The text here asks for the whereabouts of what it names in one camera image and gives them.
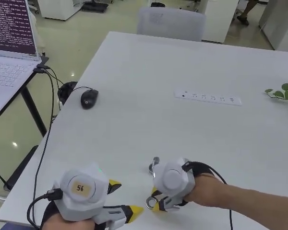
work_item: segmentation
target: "cable connector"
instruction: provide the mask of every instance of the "cable connector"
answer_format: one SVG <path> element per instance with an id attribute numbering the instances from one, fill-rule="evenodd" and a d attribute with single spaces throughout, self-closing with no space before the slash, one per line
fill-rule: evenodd
<path id="1" fill-rule="evenodd" d="M 36 67 L 37 67 L 38 69 L 51 69 L 49 66 L 45 66 L 45 65 L 43 65 L 43 64 L 38 64 Z"/>
<path id="2" fill-rule="evenodd" d="M 38 69 L 38 68 L 35 68 L 33 70 L 33 73 L 46 73 L 46 71 L 44 69 Z"/>
<path id="3" fill-rule="evenodd" d="M 60 188 L 48 190 L 46 193 L 48 201 L 61 200 L 63 198 L 63 191 Z"/>

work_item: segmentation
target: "laptop screen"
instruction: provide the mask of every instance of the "laptop screen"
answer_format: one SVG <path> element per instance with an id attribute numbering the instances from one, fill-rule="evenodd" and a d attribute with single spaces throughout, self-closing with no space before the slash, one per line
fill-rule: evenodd
<path id="1" fill-rule="evenodd" d="M 0 0 L 0 50 L 36 55 L 26 0 Z"/>

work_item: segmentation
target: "computer mouse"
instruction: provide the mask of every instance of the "computer mouse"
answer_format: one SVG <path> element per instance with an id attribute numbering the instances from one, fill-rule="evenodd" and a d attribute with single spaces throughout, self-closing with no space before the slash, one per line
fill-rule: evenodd
<path id="1" fill-rule="evenodd" d="M 83 109 L 90 109 L 93 108 L 93 106 L 96 103 L 97 97 L 98 97 L 98 91 L 97 90 L 87 90 L 85 91 L 81 96 L 81 105 Z"/>

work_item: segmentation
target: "white power strip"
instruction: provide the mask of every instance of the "white power strip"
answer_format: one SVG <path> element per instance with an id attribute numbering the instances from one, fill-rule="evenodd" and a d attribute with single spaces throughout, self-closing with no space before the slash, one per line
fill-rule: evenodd
<path id="1" fill-rule="evenodd" d="M 183 98 L 189 100 L 196 100 L 202 102 L 213 102 L 219 104 L 231 104 L 231 105 L 239 105 L 241 106 L 241 100 L 239 97 L 230 97 L 230 96 L 219 96 L 214 94 L 206 94 L 199 92 L 191 92 L 191 91 L 175 91 L 176 98 Z"/>

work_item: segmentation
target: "green plant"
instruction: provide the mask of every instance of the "green plant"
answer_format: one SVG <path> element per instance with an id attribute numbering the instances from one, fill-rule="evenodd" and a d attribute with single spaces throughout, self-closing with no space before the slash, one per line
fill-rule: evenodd
<path id="1" fill-rule="evenodd" d="M 267 89 L 264 92 L 271 98 L 276 98 L 276 99 L 288 101 L 288 83 L 282 84 L 282 90 L 283 90 L 283 92 L 281 92 L 279 90 L 272 92 L 273 89 Z"/>

